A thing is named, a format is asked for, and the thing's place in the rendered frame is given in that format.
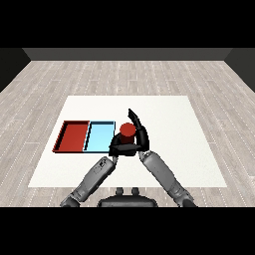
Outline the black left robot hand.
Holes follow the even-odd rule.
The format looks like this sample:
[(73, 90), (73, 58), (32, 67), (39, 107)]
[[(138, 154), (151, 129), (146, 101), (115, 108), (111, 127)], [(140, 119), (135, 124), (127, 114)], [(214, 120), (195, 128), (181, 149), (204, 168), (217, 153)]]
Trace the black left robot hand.
[(120, 132), (113, 137), (109, 156), (134, 156), (136, 154), (136, 145), (134, 143), (122, 143), (121, 137), (122, 134)]

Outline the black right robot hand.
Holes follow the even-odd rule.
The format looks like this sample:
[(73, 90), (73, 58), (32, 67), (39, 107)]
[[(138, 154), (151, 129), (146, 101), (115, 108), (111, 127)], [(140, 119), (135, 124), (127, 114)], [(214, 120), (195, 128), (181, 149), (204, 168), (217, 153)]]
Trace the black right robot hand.
[(135, 126), (136, 145), (139, 151), (149, 150), (149, 138), (146, 128), (141, 124), (138, 116), (132, 111), (128, 110), (128, 117)]

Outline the small red can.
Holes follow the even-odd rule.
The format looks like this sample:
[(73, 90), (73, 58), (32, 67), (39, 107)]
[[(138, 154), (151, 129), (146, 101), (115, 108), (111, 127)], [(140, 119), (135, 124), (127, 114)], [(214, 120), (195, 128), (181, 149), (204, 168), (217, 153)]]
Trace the small red can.
[(122, 124), (120, 127), (120, 133), (122, 143), (134, 143), (135, 126), (133, 124)]

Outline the light blue shallow open box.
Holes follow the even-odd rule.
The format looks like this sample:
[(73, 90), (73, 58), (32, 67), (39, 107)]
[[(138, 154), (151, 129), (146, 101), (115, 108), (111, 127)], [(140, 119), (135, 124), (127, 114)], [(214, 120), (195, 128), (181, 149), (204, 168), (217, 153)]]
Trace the light blue shallow open box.
[(115, 129), (114, 121), (91, 121), (84, 142), (84, 153), (108, 153)]

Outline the red shallow open box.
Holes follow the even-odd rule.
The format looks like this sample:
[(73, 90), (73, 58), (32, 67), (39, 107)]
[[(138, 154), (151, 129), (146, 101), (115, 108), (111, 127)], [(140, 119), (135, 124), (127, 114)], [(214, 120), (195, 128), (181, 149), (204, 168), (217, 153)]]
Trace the red shallow open box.
[(53, 152), (83, 153), (89, 123), (89, 121), (64, 121)]

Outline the dark grey robot body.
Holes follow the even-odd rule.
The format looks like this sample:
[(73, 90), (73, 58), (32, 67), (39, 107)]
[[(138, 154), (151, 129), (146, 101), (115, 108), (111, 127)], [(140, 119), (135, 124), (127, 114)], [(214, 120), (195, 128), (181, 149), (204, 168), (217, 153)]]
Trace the dark grey robot body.
[(157, 207), (154, 199), (141, 196), (137, 187), (131, 189), (131, 195), (124, 195), (124, 189), (118, 187), (114, 196), (101, 199), (98, 207)]

